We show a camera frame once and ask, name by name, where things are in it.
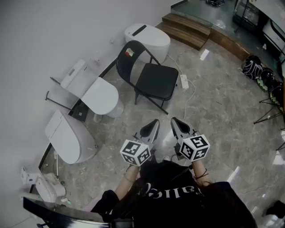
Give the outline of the black stand with square base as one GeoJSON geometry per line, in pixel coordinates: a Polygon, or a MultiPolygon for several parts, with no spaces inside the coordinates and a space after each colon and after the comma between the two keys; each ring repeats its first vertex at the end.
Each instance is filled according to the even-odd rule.
{"type": "Polygon", "coordinates": [[[46,101],[51,101],[52,103],[55,103],[55,104],[65,108],[65,109],[69,110],[68,115],[75,118],[76,120],[78,120],[80,122],[86,121],[89,108],[86,104],[84,104],[84,102],[81,99],[79,99],[72,108],[68,108],[68,107],[50,99],[48,97],[48,95],[49,95],[49,91],[46,93],[46,96],[45,96],[46,101]]]}

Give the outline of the wooden steps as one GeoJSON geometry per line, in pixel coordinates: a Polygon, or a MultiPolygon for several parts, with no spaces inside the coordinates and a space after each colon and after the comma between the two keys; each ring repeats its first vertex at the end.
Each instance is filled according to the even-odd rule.
{"type": "Polygon", "coordinates": [[[162,17],[162,22],[156,28],[196,50],[201,50],[211,33],[210,27],[173,13],[162,17]]]}

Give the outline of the egg-shaped white smart toilet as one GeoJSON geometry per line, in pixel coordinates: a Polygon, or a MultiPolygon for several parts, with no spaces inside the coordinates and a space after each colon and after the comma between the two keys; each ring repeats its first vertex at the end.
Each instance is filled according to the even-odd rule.
{"type": "Polygon", "coordinates": [[[142,43],[151,54],[162,64],[171,44],[170,37],[162,30],[151,25],[138,23],[125,30],[125,40],[136,40],[142,43]]]}

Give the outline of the row of black backpacks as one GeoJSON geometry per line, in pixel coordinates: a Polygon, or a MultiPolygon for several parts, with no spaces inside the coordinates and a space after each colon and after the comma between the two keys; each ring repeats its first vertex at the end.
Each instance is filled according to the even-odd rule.
{"type": "Polygon", "coordinates": [[[254,80],[269,98],[277,104],[281,110],[284,108],[283,83],[275,78],[274,72],[264,67],[256,55],[249,55],[241,66],[242,73],[249,79],[254,80]]]}

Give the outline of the person's black printed shirt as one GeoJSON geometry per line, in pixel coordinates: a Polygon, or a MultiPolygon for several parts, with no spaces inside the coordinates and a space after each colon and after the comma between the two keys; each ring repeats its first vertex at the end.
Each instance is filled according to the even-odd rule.
{"type": "Polygon", "coordinates": [[[107,190],[92,212],[130,217],[135,228],[257,228],[230,183],[202,187],[194,176],[172,161],[146,161],[122,200],[107,190]]]}

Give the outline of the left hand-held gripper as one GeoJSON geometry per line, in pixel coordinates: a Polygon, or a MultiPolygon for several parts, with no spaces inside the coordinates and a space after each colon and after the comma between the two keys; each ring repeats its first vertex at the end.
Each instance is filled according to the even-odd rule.
{"type": "Polygon", "coordinates": [[[149,160],[155,152],[154,142],[158,131],[159,120],[154,119],[137,131],[133,136],[133,140],[126,139],[120,149],[123,160],[137,167],[149,160]]]}

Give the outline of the small white toilet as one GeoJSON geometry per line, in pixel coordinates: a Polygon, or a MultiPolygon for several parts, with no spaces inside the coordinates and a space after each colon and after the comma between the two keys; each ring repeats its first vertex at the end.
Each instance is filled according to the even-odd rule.
{"type": "Polygon", "coordinates": [[[36,181],[36,189],[43,201],[48,203],[55,203],[58,197],[66,195],[65,187],[54,173],[41,174],[36,181]]]}

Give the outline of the white toilet with tank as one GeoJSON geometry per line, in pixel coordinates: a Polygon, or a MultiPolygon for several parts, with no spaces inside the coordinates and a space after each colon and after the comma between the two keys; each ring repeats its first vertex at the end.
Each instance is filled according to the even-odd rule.
{"type": "Polygon", "coordinates": [[[124,111],[116,87],[97,76],[83,60],[67,73],[61,87],[81,99],[97,115],[117,118],[124,111]]]}

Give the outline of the black metal rack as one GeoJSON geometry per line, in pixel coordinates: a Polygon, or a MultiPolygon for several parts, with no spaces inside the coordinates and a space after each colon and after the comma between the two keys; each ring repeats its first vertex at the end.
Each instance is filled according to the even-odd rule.
{"type": "Polygon", "coordinates": [[[245,29],[258,30],[265,26],[268,17],[249,0],[236,0],[232,20],[245,29]]]}

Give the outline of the white flat-lid smart toilet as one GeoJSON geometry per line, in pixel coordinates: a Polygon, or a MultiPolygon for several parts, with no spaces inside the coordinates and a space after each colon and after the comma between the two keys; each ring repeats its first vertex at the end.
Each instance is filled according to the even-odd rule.
{"type": "Polygon", "coordinates": [[[96,142],[84,124],[59,110],[51,117],[45,134],[67,164],[82,163],[97,153],[96,142]]]}

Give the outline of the white plastic toilet part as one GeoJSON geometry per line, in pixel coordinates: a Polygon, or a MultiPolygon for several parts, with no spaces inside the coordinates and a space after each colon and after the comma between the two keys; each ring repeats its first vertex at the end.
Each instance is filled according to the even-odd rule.
{"type": "Polygon", "coordinates": [[[23,185],[36,184],[40,170],[35,166],[23,166],[21,169],[21,180],[23,185]]]}

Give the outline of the black folding chair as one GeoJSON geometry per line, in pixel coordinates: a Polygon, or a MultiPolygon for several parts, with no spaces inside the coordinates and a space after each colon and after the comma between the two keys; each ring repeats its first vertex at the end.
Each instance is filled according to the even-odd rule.
{"type": "Polygon", "coordinates": [[[177,86],[176,82],[179,74],[177,69],[161,65],[142,43],[131,40],[120,51],[116,59],[116,70],[119,76],[134,88],[135,104],[137,104],[137,99],[141,95],[165,114],[168,114],[163,109],[163,104],[171,99],[177,86]],[[134,52],[133,56],[125,54],[127,49],[131,49],[134,52]],[[150,56],[150,61],[144,65],[137,82],[133,84],[130,79],[131,71],[143,52],[150,56]]]}

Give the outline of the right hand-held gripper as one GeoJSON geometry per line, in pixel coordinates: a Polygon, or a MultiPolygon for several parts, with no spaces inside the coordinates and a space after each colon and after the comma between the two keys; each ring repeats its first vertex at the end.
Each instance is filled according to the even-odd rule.
{"type": "Polygon", "coordinates": [[[186,159],[194,162],[207,155],[210,143],[204,134],[194,134],[196,130],[191,123],[173,117],[171,119],[171,129],[177,140],[175,153],[178,160],[186,159]]]}

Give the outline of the white power strip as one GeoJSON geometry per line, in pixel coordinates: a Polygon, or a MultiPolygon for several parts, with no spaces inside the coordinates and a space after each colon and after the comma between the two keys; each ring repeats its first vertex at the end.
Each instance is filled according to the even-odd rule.
{"type": "Polygon", "coordinates": [[[189,84],[188,84],[188,79],[187,76],[185,74],[181,74],[180,75],[180,80],[181,80],[181,85],[183,89],[188,89],[189,88],[189,84]]]}

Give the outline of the person's left forearm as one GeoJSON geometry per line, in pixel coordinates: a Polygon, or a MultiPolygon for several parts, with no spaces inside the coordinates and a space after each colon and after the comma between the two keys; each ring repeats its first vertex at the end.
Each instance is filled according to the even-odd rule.
{"type": "Polygon", "coordinates": [[[119,200],[122,200],[125,195],[128,193],[129,189],[136,181],[137,175],[139,173],[139,167],[130,165],[126,172],[123,175],[119,185],[115,189],[115,194],[117,195],[119,200]]]}

